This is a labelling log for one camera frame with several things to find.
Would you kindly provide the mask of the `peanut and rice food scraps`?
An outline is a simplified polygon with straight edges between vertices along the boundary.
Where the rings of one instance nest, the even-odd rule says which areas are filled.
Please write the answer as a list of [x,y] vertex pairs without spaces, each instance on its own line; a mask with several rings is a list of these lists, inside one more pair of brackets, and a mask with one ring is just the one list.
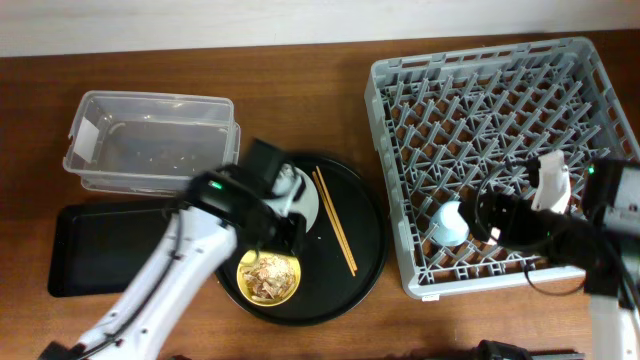
[[249,298],[262,304],[283,301],[297,283],[295,268],[280,255],[260,257],[251,265],[243,265],[240,274]]

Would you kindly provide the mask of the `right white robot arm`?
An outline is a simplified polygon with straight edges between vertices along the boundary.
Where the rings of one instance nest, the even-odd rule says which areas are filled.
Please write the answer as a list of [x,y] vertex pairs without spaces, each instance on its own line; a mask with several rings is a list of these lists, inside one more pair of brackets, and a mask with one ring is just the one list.
[[528,201],[489,189],[484,178],[459,205],[472,236],[507,250],[534,254],[585,272],[593,354],[598,359],[639,356],[639,165],[595,159],[586,167],[583,215],[566,212],[571,195],[564,154],[505,162],[494,174],[522,167],[536,192]]

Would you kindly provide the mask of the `yellow bowl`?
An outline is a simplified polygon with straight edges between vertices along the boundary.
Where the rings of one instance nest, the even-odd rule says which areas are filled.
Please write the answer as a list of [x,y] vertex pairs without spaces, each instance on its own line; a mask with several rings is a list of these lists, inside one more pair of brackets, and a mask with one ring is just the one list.
[[296,257],[249,250],[241,257],[236,282],[251,304],[274,307],[287,302],[301,282],[301,266]]

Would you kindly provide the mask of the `grey round plate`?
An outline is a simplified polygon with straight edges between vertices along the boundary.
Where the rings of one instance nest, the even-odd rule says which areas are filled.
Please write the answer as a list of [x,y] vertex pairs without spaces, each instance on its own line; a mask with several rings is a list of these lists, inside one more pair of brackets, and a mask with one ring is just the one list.
[[[318,192],[309,175],[297,167],[292,166],[292,168],[296,175],[294,185],[297,180],[300,180],[301,183],[294,194],[289,210],[294,213],[300,213],[306,218],[306,232],[309,232],[316,221],[319,211]],[[292,193],[294,185],[286,195]]]

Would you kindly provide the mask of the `white napkin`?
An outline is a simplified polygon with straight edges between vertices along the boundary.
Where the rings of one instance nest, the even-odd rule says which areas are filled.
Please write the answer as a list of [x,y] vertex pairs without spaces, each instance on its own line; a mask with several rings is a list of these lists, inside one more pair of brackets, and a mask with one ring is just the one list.
[[277,176],[276,182],[274,183],[273,192],[277,196],[286,195],[294,185],[295,177],[295,171],[292,166],[284,164]]

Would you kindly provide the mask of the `light blue cup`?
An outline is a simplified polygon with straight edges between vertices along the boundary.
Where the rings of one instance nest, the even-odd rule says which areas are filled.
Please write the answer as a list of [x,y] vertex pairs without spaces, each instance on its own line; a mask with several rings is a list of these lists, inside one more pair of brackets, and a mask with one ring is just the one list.
[[440,246],[455,247],[469,236],[469,226],[459,213],[459,201],[448,201],[440,206],[430,221],[432,239]]

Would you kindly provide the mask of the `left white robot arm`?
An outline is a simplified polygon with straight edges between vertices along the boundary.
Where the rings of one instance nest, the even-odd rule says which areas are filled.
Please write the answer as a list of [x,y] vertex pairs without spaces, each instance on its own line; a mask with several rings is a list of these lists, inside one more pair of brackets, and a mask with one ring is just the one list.
[[234,251],[298,255],[318,214],[310,177],[284,163],[262,176],[227,165],[194,177],[159,244],[114,306],[43,359],[155,359],[202,285]]

